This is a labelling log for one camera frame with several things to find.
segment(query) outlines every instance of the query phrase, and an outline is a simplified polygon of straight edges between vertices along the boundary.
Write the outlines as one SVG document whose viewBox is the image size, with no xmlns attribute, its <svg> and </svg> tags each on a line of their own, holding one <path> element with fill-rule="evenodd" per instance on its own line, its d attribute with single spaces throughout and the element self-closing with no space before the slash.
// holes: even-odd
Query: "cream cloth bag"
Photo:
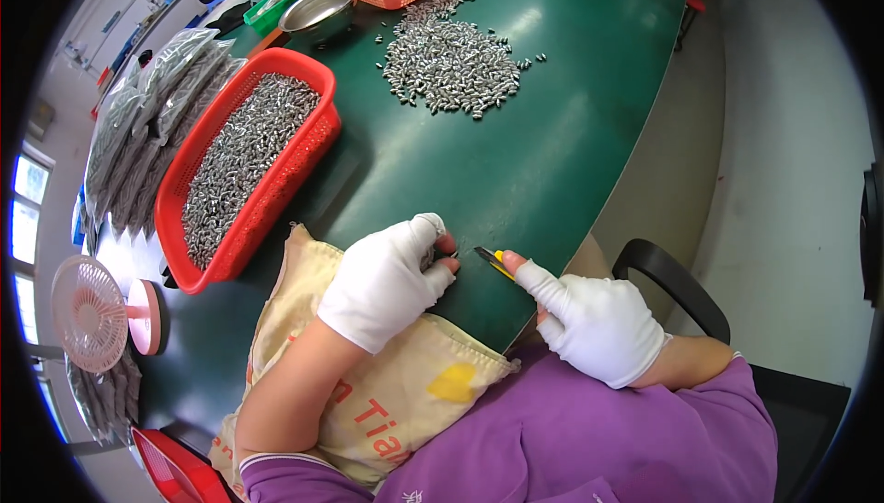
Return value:
<svg viewBox="0 0 884 503">
<path fill-rule="evenodd" d="M 342 255 L 314 241 L 303 225 L 292 229 L 277 284 L 255 329 L 243 399 L 314 319 Z M 508 362 L 454 324 L 424 313 L 338 381 L 316 448 L 342 473 L 373 486 L 463 416 L 487 387 L 515 370 L 517 361 Z M 233 454 L 238 412 L 222 421 L 209 459 L 245 499 Z"/>
</svg>

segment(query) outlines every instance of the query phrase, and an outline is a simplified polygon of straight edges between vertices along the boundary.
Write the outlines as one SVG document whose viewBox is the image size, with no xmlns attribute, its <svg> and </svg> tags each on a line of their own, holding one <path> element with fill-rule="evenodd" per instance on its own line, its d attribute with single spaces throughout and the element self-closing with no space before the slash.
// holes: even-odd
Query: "black chair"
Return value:
<svg viewBox="0 0 884 503">
<path fill-rule="evenodd" d="M 641 272 L 663 288 L 707 336 L 730 343 L 730 325 L 700 283 L 666 251 L 643 239 L 629 241 L 613 265 L 614 278 Z M 755 389 L 777 431 L 777 485 L 774 501 L 802 494 L 834 438 L 850 388 L 751 365 Z"/>
</svg>

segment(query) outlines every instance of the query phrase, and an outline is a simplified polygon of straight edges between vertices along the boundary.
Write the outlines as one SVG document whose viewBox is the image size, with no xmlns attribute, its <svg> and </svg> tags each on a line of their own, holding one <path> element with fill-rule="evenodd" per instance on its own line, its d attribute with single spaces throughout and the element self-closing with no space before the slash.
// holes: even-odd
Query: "pink desk fan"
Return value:
<svg viewBox="0 0 884 503">
<path fill-rule="evenodd" d="M 52 281 L 52 320 L 64 351 L 88 372 L 116 365 L 126 348 L 127 327 L 140 353 L 156 354 L 159 348 L 156 288 L 135 279 L 126 304 L 110 272 L 89 255 L 73 255 L 58 268 Z"/>
</svg>

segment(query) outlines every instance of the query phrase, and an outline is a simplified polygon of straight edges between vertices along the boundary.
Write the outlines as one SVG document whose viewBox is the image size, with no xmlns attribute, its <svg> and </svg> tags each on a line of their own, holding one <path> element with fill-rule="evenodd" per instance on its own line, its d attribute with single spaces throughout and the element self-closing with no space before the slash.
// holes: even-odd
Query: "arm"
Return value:
<svg viewBox="0 0 884 503">
<path fill-rule="evenodd" d="M 537 332 L 550 349 L 612 388 L 692 388 L 719 375 L 734 354 L 706 336 L 670 337 L 628 280 L 556 278 L 510 250 L 503 263 L 537 301 Z"/>
<path fill-rule="evenodd" d="M 254 453 L 302 453 L 313 447 L 319 418 L 337 381 L 377 354 L 436 303 L 459 263 L 443 257 L 421 271 L 433 245 L 454 252 L 434 213 L 414 216 L 357 241 L 345 252 L 316 319 L 249 392 L 239 410 L 239 459 Z"/>
<path fill-rule="evenodd" d="M 645 374 L 629 387 L 661 384 L 673 391 L 693 388 L 719 376 L 733 356 L 734 350 L 712 337 L 674 336 Z"/>
<path fill-rule="evenodd" d="M 337 381 L 368 352 L 313 321 L 242 404 L 236 452 L 304 452 L 316 444 L 319 417 Z"/>
</svg>

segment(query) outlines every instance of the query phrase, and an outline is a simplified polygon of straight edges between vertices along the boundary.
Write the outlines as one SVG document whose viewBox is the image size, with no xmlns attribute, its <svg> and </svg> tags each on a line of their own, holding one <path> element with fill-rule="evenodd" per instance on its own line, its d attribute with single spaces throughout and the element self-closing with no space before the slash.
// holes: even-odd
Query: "hand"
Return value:
<svg viewBox="0 0 884 503">
<path fill-rule="evenodd" d="M 454 282 L 460 263 L 452 257 L 421 271 L 434 244 L 448 254 L 455 250 L 454 238 L 435 213 L 419 213 L 357 241 L 344 252 L 316 315 L 377 354 Z"/>
<path fill-rule="evenodd" d="M 667 342 L 669 335 L 628 280 L 556 278 L 511 250 L 503 263 L 537 301 L 537 331 L 550 350 L 614 389 L 644 375 Z"/>
</svg>

